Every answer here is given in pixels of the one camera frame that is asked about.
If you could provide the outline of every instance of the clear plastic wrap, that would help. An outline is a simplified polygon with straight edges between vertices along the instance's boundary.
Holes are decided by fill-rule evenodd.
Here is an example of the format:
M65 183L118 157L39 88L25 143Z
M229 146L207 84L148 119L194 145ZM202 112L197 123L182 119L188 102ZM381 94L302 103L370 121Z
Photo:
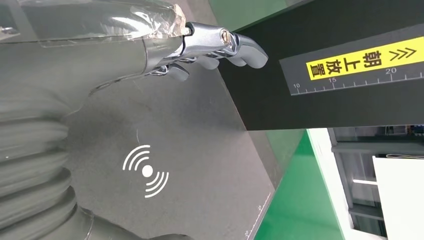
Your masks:
M0 43L165 39L183 35L186 25L177 4L157 0L8 2L0 2Z

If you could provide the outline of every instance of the white panel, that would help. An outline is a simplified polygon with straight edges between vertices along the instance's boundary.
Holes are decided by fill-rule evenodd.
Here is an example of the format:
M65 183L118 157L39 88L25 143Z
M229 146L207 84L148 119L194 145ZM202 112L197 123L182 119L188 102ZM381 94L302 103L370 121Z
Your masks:
M349 207L342 181L340 180L339 170L337 169L336 159L331 151L332 144L329 132L327 128L314 128L308 129L307 133L344 239L357 240L356 235L351 234L354 225L349 214Z
M373 157L389 240L424 239L424 160Z

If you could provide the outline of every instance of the robotic hand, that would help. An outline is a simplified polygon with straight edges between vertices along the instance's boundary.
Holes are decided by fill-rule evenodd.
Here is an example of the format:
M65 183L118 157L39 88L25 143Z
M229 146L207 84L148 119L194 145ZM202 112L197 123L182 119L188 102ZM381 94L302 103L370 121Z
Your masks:
M205 69L213 70L220 64L218 59L226 58L236 66L249 65L260 69L268 61L264 50L251 38L229 32L218 26L188 22L179 48L158 63L146 75L164 76L185 81L189 72L182 63L199 63Z

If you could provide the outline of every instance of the yellow label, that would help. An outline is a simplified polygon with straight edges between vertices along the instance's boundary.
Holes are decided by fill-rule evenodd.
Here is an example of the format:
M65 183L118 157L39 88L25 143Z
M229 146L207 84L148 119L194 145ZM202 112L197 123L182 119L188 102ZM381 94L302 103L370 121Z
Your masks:
M310 80L424 62L424 37L399 41L306 63Z

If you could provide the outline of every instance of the black panel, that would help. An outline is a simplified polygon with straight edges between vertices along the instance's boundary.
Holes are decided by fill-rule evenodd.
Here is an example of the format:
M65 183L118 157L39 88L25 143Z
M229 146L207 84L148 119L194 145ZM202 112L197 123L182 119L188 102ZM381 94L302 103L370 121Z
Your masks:
M227 61L219 67L246 128L423 123L424 80L291 96L279 64L287 57L424 23L422 9L422 0L315 0L240 31L269 55L262 69Z

